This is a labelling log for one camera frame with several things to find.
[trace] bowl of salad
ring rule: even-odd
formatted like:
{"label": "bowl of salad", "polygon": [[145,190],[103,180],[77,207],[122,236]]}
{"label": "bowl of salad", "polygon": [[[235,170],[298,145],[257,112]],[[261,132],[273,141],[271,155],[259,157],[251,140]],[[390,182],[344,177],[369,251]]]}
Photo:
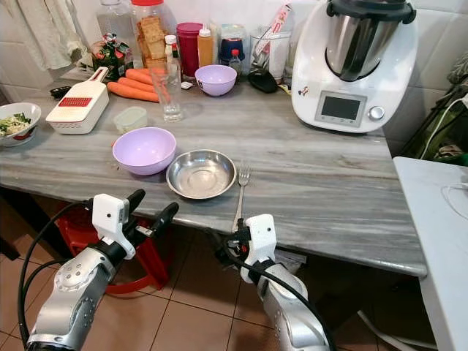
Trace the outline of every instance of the bowl of salad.
{"label": "bowl of salad", "polygon": [[0,106],[0,145],[17,146],[29,142],[40,117],[40,107],[30,102]]}

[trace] purple bowl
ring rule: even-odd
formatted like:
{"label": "purple bowl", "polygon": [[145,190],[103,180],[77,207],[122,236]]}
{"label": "purple bowl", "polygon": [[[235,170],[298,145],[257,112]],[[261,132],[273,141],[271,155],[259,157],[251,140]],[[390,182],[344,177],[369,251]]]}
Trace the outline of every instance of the purple bowl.
{"label": "purple bowl", "polygon": [[195,78],[200,89],[208,95],[218,97],[233,88],[237,72],[229,66],[210,64],[197,69]]}
{"label": "purple bowl", "polygon": [[164,170],[174,159],[176,139],[166,129],[132,130],[114,143],[112,154],[122,168],[148,176]]}

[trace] jar of crackers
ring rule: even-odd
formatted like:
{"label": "jar of crackers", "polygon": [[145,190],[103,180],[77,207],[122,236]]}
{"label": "jar of crackers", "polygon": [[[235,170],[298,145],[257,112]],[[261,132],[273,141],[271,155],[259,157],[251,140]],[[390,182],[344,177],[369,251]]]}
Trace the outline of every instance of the jar of crackers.
{"label": "jar of crackers", "polygon": [[132,0],[134,30],[144,67],[166,62],[165,36],[169,34],[165,20],[164,0]]}

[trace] red grater blade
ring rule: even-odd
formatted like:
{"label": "red grater blade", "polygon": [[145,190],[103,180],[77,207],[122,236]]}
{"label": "red grater blade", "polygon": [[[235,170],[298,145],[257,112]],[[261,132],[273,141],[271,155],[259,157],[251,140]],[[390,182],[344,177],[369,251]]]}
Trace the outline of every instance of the red grater blade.
{"label": "red grater blade", "polygon": [[86,107],[92,97],[64,97],[58,106],[60,107]]}

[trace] gray marble countertop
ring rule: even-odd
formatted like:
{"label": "gray marble countertop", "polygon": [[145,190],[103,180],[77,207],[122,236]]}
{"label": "gray marble countertop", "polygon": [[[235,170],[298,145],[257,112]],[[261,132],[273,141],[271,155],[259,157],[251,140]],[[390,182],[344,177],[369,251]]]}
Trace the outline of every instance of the gray marble countertop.
{"label": "gray marble countertop", "polygon": [[[59,80],[51,87],[72,85]],[[65,200],[98,193],[125,197],[146,190],[137,212],[152,215],[172,201],[179,224],[229,232],[239,186],[205,201],[173,193],[164,172],[136,176],[118,168],[111,144],[113,117],[126,107],[148,111],[149,125],[170,130],[176,154],[209,148],[236,164],[245,159],[252,177],[244,217],[272,214],[278,245],[354,263],[426,275],[426,263],[382,131],[343,135],[303,125],[282,91],[264,94],[247,83],[223,97],[197,87],[183,91],[185,119],[167,123],[153,102],[110,95],[110,103],[87,135],[60,135],[45,122],[56,102],[48,89],[27,101],[42,108],[34,139],[0,149],[0,184]]]}

